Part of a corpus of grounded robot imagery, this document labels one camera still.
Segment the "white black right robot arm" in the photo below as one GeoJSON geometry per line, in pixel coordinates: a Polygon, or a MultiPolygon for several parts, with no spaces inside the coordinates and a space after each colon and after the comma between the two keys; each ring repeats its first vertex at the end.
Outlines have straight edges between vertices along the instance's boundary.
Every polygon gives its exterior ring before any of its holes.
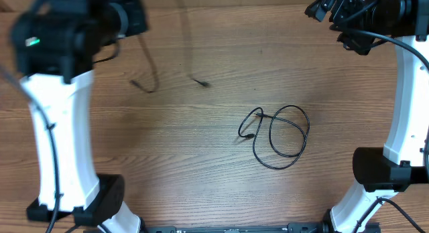
{"type": "Polygon", "coordinates": [[[355,180],[325,215],[321,232],[377,232],[369,219],[413,184],[428,183],[428,0],[315,0],[305,11],[328,18],[346,50],[362,56],[395,46],[397,86],[393,118],[382,147],[353,154],[355,180]]]}

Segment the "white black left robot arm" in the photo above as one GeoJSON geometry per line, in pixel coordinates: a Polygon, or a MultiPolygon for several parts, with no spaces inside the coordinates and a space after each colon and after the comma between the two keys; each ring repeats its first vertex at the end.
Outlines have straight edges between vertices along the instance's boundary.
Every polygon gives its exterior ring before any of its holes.
{"type": "Polygon", "coordinates": [[[95,56],[147,30],[141,0],[35,0],[11,29],[34,125],[40,192],[28,220],[74,218],[99,232],[145,232],[124,200],[125,180],[95,171],[89,107],[95,56]]]}

